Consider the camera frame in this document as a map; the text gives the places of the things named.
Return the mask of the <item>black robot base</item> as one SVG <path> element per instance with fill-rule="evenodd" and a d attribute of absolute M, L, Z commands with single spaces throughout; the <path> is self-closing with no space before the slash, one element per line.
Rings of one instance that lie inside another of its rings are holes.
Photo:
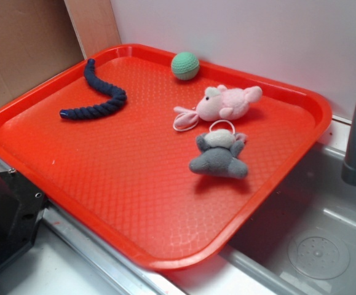
<path fill-rule="evenodd" d="M 44 204 L 44 192 L 20 172 L 0 172 L 0 270 L 32 248 Z"/>

